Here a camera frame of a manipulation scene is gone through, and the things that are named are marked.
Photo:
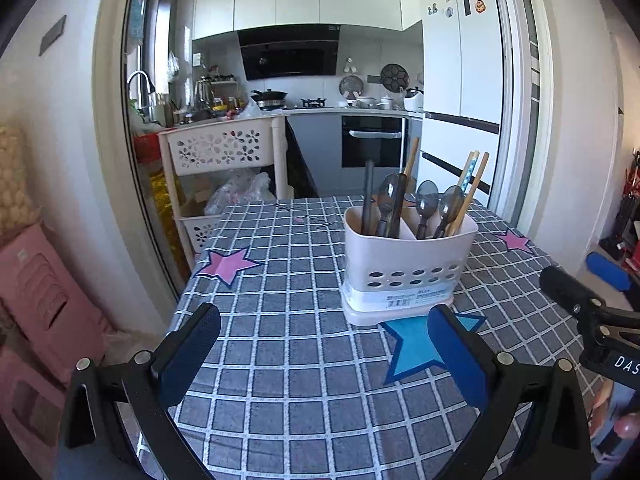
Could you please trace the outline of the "person's right hand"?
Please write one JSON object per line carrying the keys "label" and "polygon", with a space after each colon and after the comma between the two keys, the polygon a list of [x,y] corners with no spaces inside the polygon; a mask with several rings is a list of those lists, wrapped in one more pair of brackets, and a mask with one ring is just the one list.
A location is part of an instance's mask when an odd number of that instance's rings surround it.
{"label": "person's right hand", "polygon": [[604,477],[623,463],[639,434],[639,393],[605,379],[589,410],[593,474]]}

